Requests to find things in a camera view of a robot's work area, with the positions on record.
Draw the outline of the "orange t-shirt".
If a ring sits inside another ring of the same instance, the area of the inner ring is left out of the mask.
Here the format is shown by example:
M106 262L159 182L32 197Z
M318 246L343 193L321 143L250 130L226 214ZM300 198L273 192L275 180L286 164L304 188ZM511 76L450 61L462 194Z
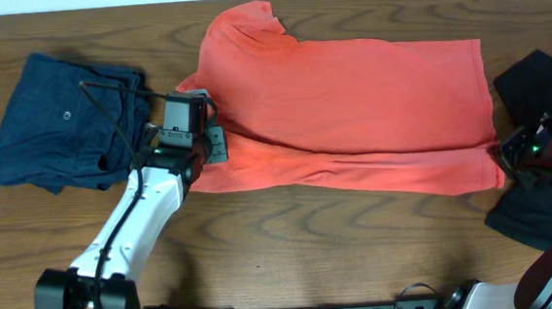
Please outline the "orange t-shirt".
M179 91L209 92L228 160L204 169L197 191L503 186L476 39L300 41L267 1L222 12L203 39Z

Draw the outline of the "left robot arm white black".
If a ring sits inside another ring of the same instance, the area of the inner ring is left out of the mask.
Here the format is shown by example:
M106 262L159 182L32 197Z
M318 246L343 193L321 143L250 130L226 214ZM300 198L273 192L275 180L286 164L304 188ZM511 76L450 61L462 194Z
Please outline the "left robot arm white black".
M47 269L34 309L143 308L137 284L168 220L207 163L225 162L225 136L204 89L171 92L156 146L145 144L123 196L96 238L67 270Z

